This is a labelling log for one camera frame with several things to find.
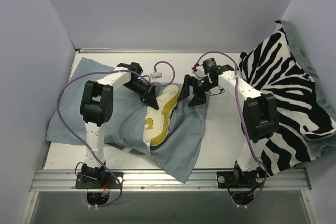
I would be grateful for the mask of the grey-blue pillowcase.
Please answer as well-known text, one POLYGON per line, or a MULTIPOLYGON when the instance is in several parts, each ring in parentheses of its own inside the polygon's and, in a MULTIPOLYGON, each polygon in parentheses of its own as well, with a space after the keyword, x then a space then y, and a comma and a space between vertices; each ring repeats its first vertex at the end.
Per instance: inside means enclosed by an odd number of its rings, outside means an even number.
MULTIPOLYGON (((49 142, 82 145, 86 139, 80 103, 85 83, 103 78, 113 67, 83 58, 73 74, 75 82, 64 91, 60 112, 47 129, 49 142)), ((157 88, 159 109, 146 106, 139 95, 120 87, 113 97, 113 112, 106 124, 105 144, 148 156, 159 168, 185 183, 196 162, 205 130, 207 105, 188 107, 189 99, 177 102, 181 85, 157 88)))

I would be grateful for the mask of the cream yellow-edged pillow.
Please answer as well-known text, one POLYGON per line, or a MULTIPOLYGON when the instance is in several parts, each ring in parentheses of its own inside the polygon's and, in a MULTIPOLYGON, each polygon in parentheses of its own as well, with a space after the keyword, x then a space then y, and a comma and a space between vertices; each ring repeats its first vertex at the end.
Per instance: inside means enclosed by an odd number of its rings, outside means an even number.
POLYGON ((149 156, 151 156, 151 148, 162 144, 169 133, 170 117, 177 106, 179 94, 180 89, 177 85, 169 85, 156 98, 159 109, 155 110, 147 107, 143 142, 146 145, 149 156))

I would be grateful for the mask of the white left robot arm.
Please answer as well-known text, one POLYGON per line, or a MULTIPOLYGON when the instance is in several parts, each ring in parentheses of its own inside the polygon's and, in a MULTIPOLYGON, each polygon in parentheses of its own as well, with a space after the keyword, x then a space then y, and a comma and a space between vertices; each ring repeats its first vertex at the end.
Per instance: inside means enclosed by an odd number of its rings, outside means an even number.
POLYGON ((86 179, 94 188, 102 187, 108 180, 108 173, 104 165, 104 132, 106 123, 111 119, 113 112, 113 95, 121 86, 140 95, 140 101, 158 110, 155 97, 155 87, 145 84, 136 75, 143 70, 139 63, 129 65, 120 63, 116 73, 105 76, 98 81, 87 81, 84 86, 80 105, 80 114, 83 116, 86 128, 86 143, 90 148, 81 168, 83 179, 86 179))

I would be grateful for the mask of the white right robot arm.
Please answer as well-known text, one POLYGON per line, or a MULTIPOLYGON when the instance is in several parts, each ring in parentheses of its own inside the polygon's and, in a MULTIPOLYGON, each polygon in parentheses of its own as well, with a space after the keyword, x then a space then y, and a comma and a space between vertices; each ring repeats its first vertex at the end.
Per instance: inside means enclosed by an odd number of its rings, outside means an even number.
POLYGON ((206 103, 206 92, 218 87, 236 99, 241 129, 246 138, 233 175, 224 181, 232 187, 256 187, 267 177, 267 169, 261 163, 261 154, 268 140, 278 130, 279 119, 276 98, 262 93, 239 76, 237 67, 218 65, 214 58, 203 61, 204 77, 185 75, 178 101, 193 97, 189 107, 206 103))

